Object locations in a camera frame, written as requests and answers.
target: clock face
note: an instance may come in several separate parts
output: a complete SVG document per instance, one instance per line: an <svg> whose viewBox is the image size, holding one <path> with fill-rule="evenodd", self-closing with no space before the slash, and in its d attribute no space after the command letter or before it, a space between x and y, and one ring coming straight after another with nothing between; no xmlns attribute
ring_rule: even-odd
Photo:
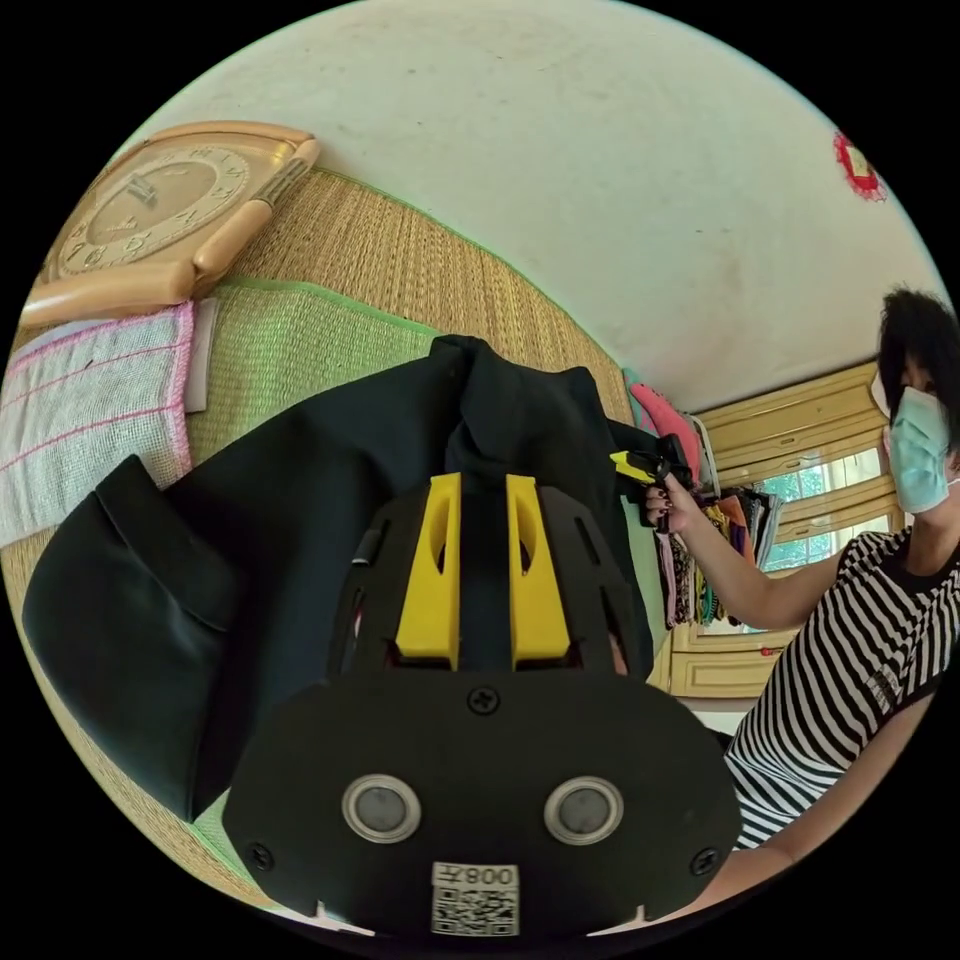
<svg viewBox="0 0 960 960"><path fill-rule="evenodd" d="M91 198L57 254L61 275L134 263L222 216L245 194L247 160L228 147L171 147Z"/></svg>

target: white towel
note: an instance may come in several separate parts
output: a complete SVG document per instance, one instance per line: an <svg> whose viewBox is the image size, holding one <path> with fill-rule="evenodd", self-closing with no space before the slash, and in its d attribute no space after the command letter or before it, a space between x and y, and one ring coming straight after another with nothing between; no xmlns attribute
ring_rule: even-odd
<svg viewBox="0 0 960 960"><path fill-rule="evenodd" d="M190 470L193 329L188 302L84 322L11 359L0 388L0 547L63 521L132 454L161 489Z"/></svg>

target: hand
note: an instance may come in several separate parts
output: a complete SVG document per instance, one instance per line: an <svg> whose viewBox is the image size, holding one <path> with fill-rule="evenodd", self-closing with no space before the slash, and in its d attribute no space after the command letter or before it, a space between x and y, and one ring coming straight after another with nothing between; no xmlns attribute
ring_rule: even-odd
<svg viewBox="0 0 960 960"><path fill-rule="evenodd" d="M690 526L700 508L672 473L667 474L664 485L666 493L659 487L647 491L647 519L655 525L666 514L670 518L670 532L680 533Z"/></svg>

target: woman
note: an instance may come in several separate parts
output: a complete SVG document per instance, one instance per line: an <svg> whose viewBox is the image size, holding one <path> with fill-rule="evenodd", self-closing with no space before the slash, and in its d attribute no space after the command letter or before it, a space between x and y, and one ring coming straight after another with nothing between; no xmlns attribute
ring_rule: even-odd
<svg viewBox="0 0 960 960"><path fill-rule="evenodd" d="M743 817L739 852L681 913L773 876L839 829L916 729L960 635L956 317L932 297L890 294L878 364L891 473L912 527L862 534L831 559L774 580L672 477L666 493L648 495L649 517L669 516L730 616L762 630L799 629L726 750Z"/></svg>

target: face mask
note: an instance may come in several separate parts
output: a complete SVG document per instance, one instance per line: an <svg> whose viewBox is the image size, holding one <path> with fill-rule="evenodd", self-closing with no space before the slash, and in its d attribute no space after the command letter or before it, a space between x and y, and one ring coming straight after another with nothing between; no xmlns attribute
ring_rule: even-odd
<svg viewBox="0 0 960 960"><path fill-rule="evenodd" d="M947 482L949 442L940 401L906 387L890 430L890 469L905 513L940 506L950 496L950 487L960 483L960 477Z"/></svg>

